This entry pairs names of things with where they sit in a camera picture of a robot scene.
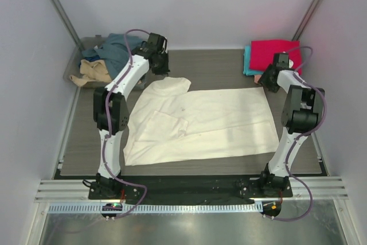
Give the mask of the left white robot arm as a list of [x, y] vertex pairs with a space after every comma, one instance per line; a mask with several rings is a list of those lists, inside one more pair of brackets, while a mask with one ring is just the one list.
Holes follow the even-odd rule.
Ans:
[[122, 191], [121, 184], [116, 180], [121, 172], [121, 137], [130, 118], [127, 99], [148, 71], [155, 75], [169, 73], [167, 52], [144, 54], [136, 51], [117, 77], [105, 87], [97, 88], [93, 95], [93, 119], [101, 141], [96, 181], [103, 183], [101, 191], [109, 199], [117, 198]]

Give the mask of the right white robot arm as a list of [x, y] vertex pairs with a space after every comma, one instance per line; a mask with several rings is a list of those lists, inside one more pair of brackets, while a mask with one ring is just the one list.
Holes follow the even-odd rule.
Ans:
[[325, 90], [306, 83], [296, 71], [269, 65], [259, 83], [271, 92], [282, 88], [286, 99], [281, 115], [283, 132], [276, 149], [257, 180], [262, 195], [277, 196], [290, 187], [292, 163], [304, 141], [325, 120]]

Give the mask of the cream white t shirt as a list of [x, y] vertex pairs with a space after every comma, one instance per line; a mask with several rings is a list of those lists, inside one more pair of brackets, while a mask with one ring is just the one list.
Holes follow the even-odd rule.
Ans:
[[152, 82], [128, 123], [128, 166], [274, 152], [279, 138], [264, 90], [190, 89], [183, 77]]

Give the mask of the clear plastic bin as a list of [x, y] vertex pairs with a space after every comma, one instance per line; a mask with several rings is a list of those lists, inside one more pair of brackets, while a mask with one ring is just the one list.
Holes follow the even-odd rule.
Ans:
[[[106, 38], [101, 37], [101, 36], [86, 37], [86, 38], [83, 38], [81, 42], [82, 42], [82, 46], [85, 48], [84, 50], [86, 50], [89, 48], [97, 48], [105, 41]], [[80, 50], [79, 48], [76, 48], [74, 50], [72, 57], [70, 58], [67, 68], [64, 72], [64, 76], [63, 76], [64, 79], [70, 80], [69, 78], [70, 75], [75, 75], [78, 77], [81, 76], [81, 74], [79, 73], [79, 69], [80, 69], [81, 60], [85, 59], [82, 55], [82, 51], [84, 50]], [[100, 86], [103, 86], [102, 83], [96, 83], [96, 84], [92, 84], [90, 87], [82, 87], [82, 88], [96, 88]]]

